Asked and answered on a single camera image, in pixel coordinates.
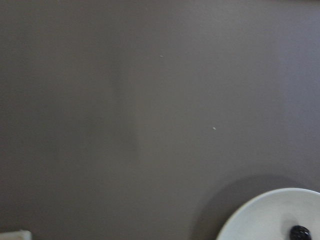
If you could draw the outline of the cream round plate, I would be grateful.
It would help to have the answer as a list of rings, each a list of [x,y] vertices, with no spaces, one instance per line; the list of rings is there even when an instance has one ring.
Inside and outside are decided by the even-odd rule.
[[[304,188],[262,193],[239,207],[225,222],[218,240],[289,240],[290,229],[309,229],[320,238],[320,194]]]

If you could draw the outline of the dark cherry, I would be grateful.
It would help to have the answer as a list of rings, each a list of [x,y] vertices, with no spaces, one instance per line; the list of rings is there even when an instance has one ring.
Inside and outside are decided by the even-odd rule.
[[[312,240],[311,232],[302,225],[294,225],[289,231],[290,240]]]

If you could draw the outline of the cream rabbit tray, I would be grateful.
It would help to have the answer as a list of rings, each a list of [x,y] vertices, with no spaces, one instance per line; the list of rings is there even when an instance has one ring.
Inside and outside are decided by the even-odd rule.
[[[0,233],[0,240],[32,240],[32,233],[28,230],[6,231]]]

